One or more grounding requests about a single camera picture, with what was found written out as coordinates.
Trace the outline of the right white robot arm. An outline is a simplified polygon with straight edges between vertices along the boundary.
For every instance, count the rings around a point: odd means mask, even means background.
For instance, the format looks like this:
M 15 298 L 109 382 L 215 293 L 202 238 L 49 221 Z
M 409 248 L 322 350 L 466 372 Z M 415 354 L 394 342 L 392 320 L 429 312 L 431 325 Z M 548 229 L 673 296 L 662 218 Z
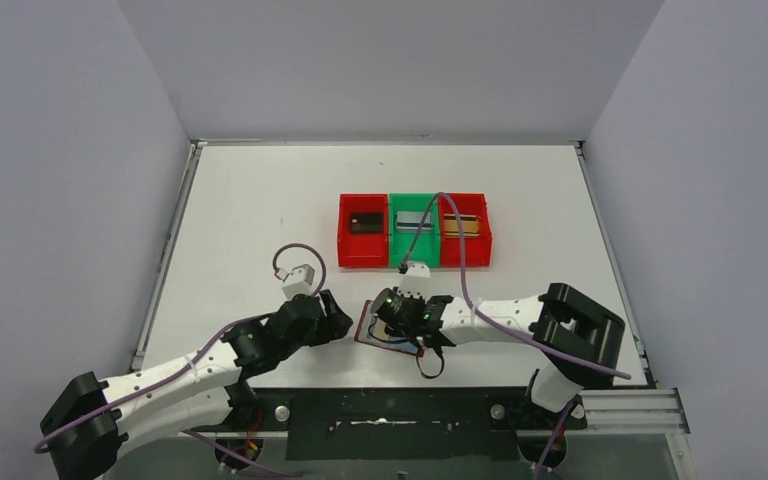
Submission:
M 607 389 L 617 367 L 625 321 L 565 283 L 536 296 L 472 301 L 451 295 L 413 298 L 385 288 L 370 312 L 388 333 L 440 354 L 470 343 L 519 342 L 548 359 L 533 374 L 522 411 L 531 424 L 550 425 L 584 389 Z

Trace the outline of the red leather card holder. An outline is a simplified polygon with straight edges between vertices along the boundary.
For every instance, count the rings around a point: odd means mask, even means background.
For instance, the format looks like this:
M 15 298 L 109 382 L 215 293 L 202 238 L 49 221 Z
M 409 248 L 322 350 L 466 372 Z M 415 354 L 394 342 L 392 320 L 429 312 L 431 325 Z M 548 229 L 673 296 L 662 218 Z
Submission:
M 354 330 L 353 340 L 362 346 L 421 358 L 423 354 L 415 345 L 403 337 L 397 337 L 387 332 L 387 325 L 372 313 L 371 305 L 371 300 L 364 302 L 361 317 Z

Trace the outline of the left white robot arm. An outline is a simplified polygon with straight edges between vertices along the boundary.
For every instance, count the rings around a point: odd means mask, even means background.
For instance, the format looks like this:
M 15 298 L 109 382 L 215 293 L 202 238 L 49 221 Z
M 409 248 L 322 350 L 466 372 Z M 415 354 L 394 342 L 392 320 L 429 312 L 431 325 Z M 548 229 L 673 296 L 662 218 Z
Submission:
M 51 457 L 61 479 L 96 479 L 157 439 L 201 427 L 247 428 L 260 410 L 250 378 L 303 347 L 344 338 L 352 325 L 330 291 L 298 294 L 155 367 L 106 379 L 81 374 L 44 415 L 33 450 Z

